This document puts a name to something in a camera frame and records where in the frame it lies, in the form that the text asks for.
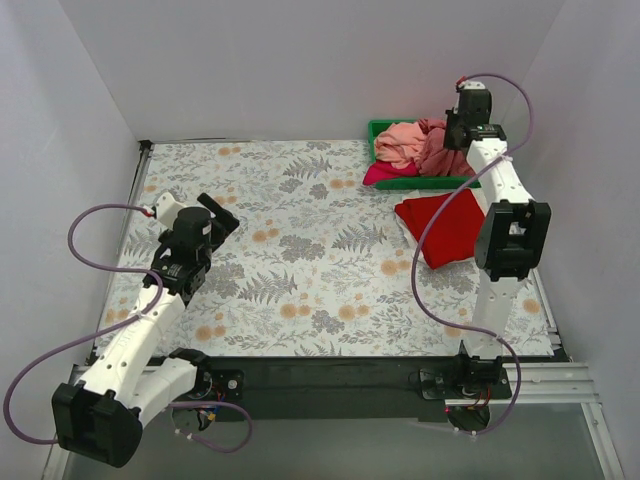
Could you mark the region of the dusty pink t shirt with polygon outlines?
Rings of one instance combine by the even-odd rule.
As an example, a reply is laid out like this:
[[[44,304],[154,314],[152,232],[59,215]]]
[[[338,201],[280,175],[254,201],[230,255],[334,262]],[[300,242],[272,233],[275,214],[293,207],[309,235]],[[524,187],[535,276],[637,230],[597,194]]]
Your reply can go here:
[[[444,120],[424,118],[418,121],[418,126],[424,135],[424,142],[414,163],[421,176],[471,177],[474,174],[463,152],[444,147]]]

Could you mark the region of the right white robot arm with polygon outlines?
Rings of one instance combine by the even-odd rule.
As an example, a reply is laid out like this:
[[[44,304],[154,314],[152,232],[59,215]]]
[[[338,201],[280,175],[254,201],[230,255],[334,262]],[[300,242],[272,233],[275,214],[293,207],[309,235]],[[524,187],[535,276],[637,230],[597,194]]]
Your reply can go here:
[[[456,91],[457,104],[446,112],[444,146],[465,153],[488,207],[474,245],[479,293],[452,372],[454,389],[471,398],[506,382],[501,341],[516,290],[540,262],[551,208],[536,201],[516,173],[504,130],[490,122],[489,89],[464,78]]]

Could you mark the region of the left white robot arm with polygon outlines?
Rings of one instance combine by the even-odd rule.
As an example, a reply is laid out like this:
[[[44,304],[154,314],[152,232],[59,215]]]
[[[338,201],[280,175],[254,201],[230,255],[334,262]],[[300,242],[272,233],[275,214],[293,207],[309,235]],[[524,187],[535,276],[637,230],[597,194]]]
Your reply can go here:
[[[238,228],[238,220],[209,195],[185,206],[163,193],[147,214],[164,231],[132,309],[100,358],[74,384],[52,396],[61,448],[120,468],[137,450],[144,427],[182,394],[205,398],[211,373],[196,365],[202,355],[168,361],[155,374],[142,373],[169,327],[204,284],[211,257]]]

